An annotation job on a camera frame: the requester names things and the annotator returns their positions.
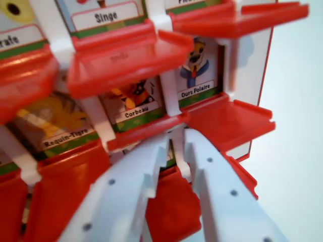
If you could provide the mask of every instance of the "white background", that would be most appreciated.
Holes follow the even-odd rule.
[[[291,242],[323,241],[323,1],[309,3],[307,19],[274,30],[260,106],[273,111],[276,130],[242,162]]]

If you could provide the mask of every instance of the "red plastic tray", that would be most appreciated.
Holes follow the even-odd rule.
[[[0,241],[18,241],[27,193],[19,175],[0,183]]]
[[[230,1],[183,14],[171,15],[173,29],[181,33],[237,38],[308,15],[308,5],[299,2],[243,6],[241,12]]]
[[[95,36],[74,38],[77,52],[68,87],[77,98],[98,95],[182,65],[193,48],[189,36],[159,31],[147,20]]]
[[[200,131],[221,152],[231,150],[275,129],[270,110],[221,93],[183,109],[191,114],[186,124]]]
[[[52,92],[59,64],[48,47],[0,61],[0,124]]]
[[[109,167],[100,141],[68,158],[40,165],[42,180],[34,188],[24,241],[56,241],[87,194]]]
[[[180,241],[201,229],[197,195],[177,167],[160,174],[156,197],[148,200],[146,220],[152,241]]]
[[[249,189],[249,191],[254,195],[256,199],[258,199],[258,195],[254,191],[257,186],[257,180],[250,175],[249,172],[245,170],[245,168],[240,165],[238,161],[236,161],[233,157],[222,154],[223,157],[228,161],[228,163],[232,166],[240,180],[245,184],[245,186]]]

